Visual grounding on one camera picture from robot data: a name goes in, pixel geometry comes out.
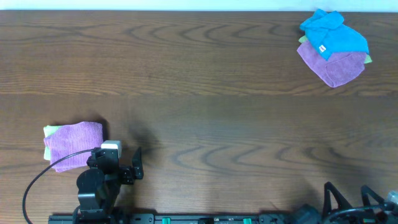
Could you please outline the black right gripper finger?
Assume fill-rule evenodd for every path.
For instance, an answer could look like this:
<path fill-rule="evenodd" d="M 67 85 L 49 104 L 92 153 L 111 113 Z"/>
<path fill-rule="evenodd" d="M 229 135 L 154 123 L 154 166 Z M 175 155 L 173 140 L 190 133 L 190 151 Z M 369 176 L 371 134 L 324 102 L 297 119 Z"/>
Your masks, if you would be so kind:
<path fill-rule="evenodd" d="M 384 206 L 384 199 L 380 195 L 375 193 L 375 191 L 373 191 L 370 187 L 368 187 L 367 185 L 363 185 L 361 187 L 361 199 L 365 207 L 371 206 L 370 198 L 374 199 L 379 207 Z"/>
<path fill-rule="evenodd" d="M 332 208 L 331 199 L 334 198 L 337 203 L 337 208 Z M 344 198 L 344 196 L 338 191 L 338 189 L 331 183 L 327 182 L 324 185 L 324 203 L 323 203 L 323 215 L 329 215 L 333 212 L 342 211 L 352 208 L 351 204 Z"/>

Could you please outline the purple microfiber cloth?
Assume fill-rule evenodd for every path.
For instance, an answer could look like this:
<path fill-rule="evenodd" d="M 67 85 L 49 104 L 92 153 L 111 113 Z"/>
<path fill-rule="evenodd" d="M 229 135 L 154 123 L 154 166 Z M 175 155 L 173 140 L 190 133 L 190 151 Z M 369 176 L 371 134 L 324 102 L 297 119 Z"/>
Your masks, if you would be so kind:
<path fill-rule="evenodd" d="M 50 164 L 53 164 L 70 154 L 100 147 L 103 143 L 103 127 L 102 124 L 91 121 L 61 125 L 44 142 L 50 149 Z"/>

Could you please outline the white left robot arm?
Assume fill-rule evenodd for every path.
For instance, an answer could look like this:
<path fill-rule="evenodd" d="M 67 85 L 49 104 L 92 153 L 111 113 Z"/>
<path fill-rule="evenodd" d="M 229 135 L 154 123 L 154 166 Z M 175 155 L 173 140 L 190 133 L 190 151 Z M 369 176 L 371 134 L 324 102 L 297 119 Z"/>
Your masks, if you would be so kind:
<path fill-rule="evenodd" d="M 129 223 L 126 215 L 114 204 L 122 185 L 132 185 L 144 177 L 142 151 L 138 149 L 131 159 L 131 165 L 119 164 L 116 149 L 97 147 L 87 160 L 88 170 L 81 173 L 76 181 L 80 215 L 74 223 Z"/>

